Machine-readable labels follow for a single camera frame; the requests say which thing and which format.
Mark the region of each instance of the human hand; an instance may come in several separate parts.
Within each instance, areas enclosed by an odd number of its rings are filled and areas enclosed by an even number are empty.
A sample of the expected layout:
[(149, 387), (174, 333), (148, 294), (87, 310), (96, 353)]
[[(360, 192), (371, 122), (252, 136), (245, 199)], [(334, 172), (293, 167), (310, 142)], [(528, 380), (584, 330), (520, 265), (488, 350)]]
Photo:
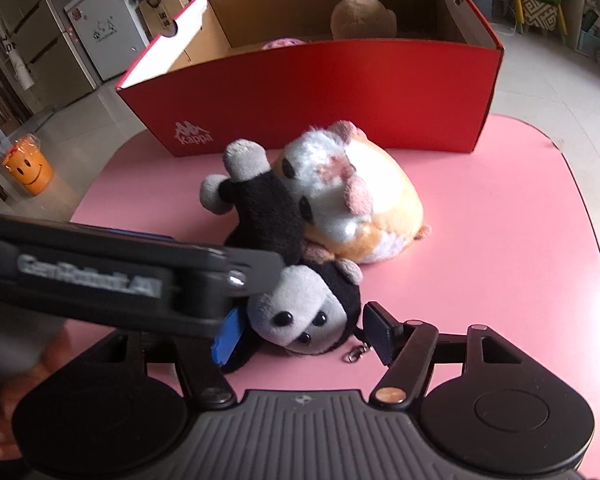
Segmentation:
[(63, 328), (25, 376), (8, 381), (0, 393), (0, 460), (16, 460), (20, 450), (11, 431), (11, 418), (18, 403), (42, 381), (71, 360), (71, 343)]

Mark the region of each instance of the hamster plush eye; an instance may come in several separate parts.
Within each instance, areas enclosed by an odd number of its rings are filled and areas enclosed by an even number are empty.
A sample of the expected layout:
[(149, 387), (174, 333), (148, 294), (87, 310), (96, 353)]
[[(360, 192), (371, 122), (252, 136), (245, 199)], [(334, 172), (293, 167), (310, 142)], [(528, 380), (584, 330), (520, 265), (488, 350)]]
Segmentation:
[(304, 219), (305, 222), (309, 222), (309, 224), (314, 223), (314, 212), (311, 211), (311, 204), (307, 200), (307, 197), (303, 196), (298, 202), (298, 207), (300, 208), (300, 216)]
[(287, 178), (296, 177), (296, 170), (294, 170), (294, 167), (291, 165), (291, 162), (289, 162), (288, 158), (282, 159), (282, 174)]

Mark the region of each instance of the panda plush ear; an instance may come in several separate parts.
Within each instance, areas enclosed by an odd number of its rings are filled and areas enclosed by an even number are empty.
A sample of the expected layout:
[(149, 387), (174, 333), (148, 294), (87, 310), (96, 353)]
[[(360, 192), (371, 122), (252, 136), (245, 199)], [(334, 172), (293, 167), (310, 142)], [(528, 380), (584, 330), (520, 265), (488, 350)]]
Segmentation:
[(360, 270), (358, 264), (346, 258), (337, 259), (334, 264), (342, 277), (352, 285), (359, 285), (362, 282), (362, 270)]

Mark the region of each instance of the panda plush toy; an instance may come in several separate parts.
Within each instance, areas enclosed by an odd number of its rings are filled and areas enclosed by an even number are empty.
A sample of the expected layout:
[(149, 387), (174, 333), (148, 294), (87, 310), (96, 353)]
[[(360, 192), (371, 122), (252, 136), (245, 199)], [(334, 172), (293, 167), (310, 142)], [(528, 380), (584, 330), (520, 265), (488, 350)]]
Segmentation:
[(200, 202), (221, 215), (235, 207), (238, 225), (225, 245), (274, 251), (285, 261), (270, 294), (240, 300), (246, 326), (225, 373), (242, 367), (266, 340), (293, 354), (323, 354), (355, 335), (363, 340), (360, 316), (362, 272), (352, 261), (305, 260), (299, 207), (272, 171), (266, 152), (250, 140), (236, 140), (222, 156), (228, 177), (210, 175)]

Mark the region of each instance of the round black pad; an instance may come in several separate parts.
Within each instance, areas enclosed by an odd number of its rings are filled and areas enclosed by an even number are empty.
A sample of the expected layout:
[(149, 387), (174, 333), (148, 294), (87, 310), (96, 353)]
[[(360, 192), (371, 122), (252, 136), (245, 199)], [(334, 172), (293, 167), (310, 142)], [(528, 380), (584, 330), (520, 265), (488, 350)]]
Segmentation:
[(120, 474), (180, 437), (187, 409), (173, 389), (121, 367), (94, 368), (83, 367), (78, 384), (53, 376), (19, 404), (13, 433), (38, 471), (64, 479)]
[(594, 419), (586, 401), (546, 370), (495, 365), (440, 384), (422, 401), (420, 425), (469, 468), (542, 476), (578, 465)]
[(488, 392), (475, 401), (475, 414), (495, 430), (525, 433), (544, 424), (549, 408), (540, 397), (519, 390)]

